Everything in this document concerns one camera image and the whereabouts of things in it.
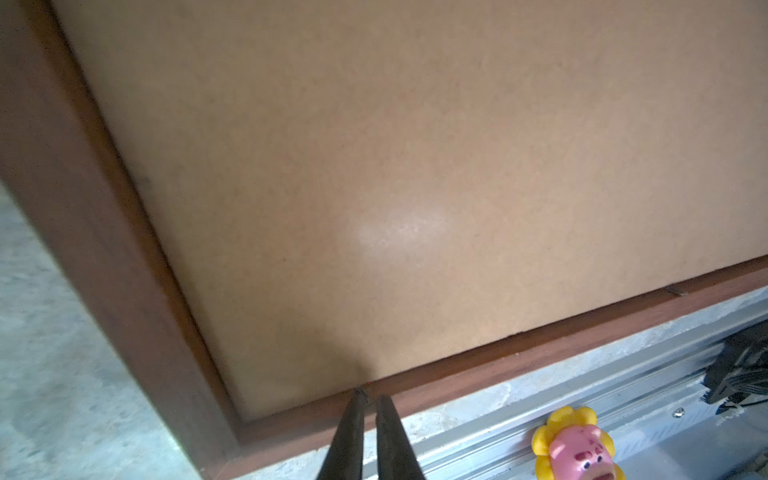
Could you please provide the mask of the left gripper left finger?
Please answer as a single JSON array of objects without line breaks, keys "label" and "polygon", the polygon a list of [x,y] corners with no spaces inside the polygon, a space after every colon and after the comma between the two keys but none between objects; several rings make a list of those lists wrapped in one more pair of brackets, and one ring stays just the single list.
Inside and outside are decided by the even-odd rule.
[{"label": "left gripper left finger", "polygon": [[369,397],[353,391],[334,434],[317,480],[360,480],[363,471],[365,411]]}]

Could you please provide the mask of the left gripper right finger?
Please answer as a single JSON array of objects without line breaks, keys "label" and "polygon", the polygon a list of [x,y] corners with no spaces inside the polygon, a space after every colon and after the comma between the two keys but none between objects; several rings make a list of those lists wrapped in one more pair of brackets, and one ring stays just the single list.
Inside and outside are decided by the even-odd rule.
[{"label": "left gripper right finger", "polygon": [[377,469],[380,480],[425,480],[394,402],[381,396],[376,403]]}]

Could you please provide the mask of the brown wooden picture frame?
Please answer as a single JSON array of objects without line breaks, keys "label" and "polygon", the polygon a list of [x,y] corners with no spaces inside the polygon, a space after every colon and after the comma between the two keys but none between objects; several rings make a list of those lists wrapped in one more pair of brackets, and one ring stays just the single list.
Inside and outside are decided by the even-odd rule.
[{"label": "brown wooden picture frame", "polygon": [[[1,5],[1,176],[205,479],[327,445],[349,392],[246,422],[215,367],[47,1]],[[475,393],[764,287],[759,257],[364,387],[402,415]]]}]

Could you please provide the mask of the brown backing board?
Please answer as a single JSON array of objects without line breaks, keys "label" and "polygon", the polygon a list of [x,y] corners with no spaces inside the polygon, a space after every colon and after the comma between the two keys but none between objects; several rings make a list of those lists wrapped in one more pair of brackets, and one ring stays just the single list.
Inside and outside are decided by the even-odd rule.
[{"label": "brown backing board", "polygon": [[763,1],[59,1],[254,420],[767,252]]}]

